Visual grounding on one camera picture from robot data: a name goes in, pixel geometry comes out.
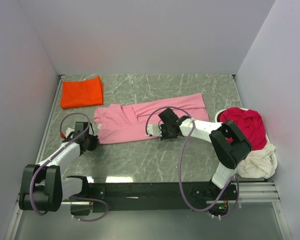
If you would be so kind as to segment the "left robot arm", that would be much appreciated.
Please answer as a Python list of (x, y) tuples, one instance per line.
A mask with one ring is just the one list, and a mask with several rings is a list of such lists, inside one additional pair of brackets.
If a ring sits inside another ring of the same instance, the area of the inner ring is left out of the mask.
[(35, 211), (42, 216), (56, 212), (62, 201), (70, 197), (91, 196), (86, 176), (70, 175), (62, 179), (62, 174), (83, 153), (96, 149), (99, 140), (93, 131), (91, 123), (77, 121), (74, 130), (63, 136), (62, 144), (54, 153), (24, 168), (18, 200), (21, 210)]

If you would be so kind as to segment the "pink t-shirt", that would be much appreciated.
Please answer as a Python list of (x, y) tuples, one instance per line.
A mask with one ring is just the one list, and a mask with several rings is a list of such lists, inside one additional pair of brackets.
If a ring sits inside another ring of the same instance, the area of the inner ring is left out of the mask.
[(110, 104), (97, 107), (94, 112), (94, 121), (101, 125), (99, 143), (108, 145), (147, 140), (146, 121), (150, 114), (169, 106), (181, 108), (195, 119), (209, 121), (201, 93), (130, 105)]

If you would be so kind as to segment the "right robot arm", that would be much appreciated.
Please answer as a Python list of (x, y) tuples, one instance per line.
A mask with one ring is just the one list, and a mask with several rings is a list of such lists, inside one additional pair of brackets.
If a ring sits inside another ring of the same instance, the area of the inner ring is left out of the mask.
[(219, 160), (211, 183), (214, 188), (223, 189), (236, 174), (236, 169), (252, 151), (252, 145), (237, 124), (232, 120), (208, 122), (184, 115), (178, 117), (171, 108), (158, 114), (161, 140), (178, 137), (193, 137), (212, 144)]

